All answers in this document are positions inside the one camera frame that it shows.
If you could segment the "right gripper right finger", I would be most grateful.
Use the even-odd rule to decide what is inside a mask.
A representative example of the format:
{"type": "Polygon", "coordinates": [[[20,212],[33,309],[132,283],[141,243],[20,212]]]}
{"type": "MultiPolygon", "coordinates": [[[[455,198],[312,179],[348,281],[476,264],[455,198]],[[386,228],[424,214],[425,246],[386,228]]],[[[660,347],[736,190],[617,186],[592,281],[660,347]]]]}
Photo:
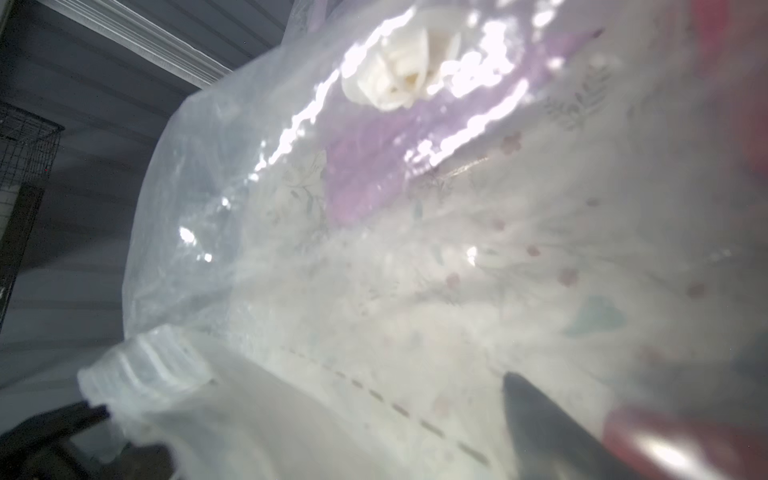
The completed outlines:
{"type": "Polygon", "coordinates": [[[507,430],[521,479],[634,479],[636,472],[525,377],[502,380],[507,430]]]}

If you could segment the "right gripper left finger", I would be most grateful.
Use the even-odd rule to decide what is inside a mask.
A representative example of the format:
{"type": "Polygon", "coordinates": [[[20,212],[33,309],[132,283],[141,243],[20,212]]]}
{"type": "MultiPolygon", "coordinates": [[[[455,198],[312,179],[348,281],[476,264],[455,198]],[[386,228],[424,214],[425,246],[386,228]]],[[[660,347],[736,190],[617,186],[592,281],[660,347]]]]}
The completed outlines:
{"type": "Polygon", "coordinates": [[[73,438],[110,419],[85,401],[41,413],[1,435],[3,479],[175,479],[167,448],[128,445],[107,463],[91,458],[73,438]]]}

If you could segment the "red garment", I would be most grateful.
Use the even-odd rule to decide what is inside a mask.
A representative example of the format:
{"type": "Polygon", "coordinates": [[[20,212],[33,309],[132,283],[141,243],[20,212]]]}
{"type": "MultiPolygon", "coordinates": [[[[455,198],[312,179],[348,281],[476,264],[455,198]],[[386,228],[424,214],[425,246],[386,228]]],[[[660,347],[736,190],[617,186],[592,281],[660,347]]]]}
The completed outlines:
{"type": "MultiPolygon", "coordinates": [[[[747,171],[767,182],[767,4],[694,1],[694,38],[721,127],[747,171]]],[[[612,411],[604,447],[649,479],[764,479],[767,436],[755,427],[673,417],[638,407],[612,411]]]]}

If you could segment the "clear plastic vacuum bag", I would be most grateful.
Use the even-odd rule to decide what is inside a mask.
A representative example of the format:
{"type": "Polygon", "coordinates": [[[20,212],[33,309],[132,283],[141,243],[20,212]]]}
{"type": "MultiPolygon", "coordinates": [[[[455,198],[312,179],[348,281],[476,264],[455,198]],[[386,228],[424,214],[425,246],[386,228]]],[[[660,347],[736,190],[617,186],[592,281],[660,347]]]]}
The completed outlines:
{"type": "Polygon", "coordinates": [[[517,373],[602,445],[638,407],[767,436],[767,182],[721,127],[694,1],[347,1],[190,96],[137,204],[122,343],[78,374],[185,479],[521,479],[517,373]],[[509,117],[349,225],[342,74],[468,11],[432,99],[598,31],[509,117]]]}

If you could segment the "lilac garment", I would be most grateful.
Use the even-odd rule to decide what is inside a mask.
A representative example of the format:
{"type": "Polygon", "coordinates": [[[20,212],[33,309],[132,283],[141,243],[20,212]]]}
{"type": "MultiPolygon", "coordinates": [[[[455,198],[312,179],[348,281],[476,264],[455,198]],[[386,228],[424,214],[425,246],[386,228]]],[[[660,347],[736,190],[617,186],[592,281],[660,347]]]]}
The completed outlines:
{"type": "Polygon", "coordinates": [[[554,78],[553,60],[568,60],[598,31],[545,40],[491,86],[462,97],[442,91],[408,109],[375,114],[326,149],[326,214],[352,224],[395,199],[414,177],[433,170],[488,128],[509,117],[554,78]]]}

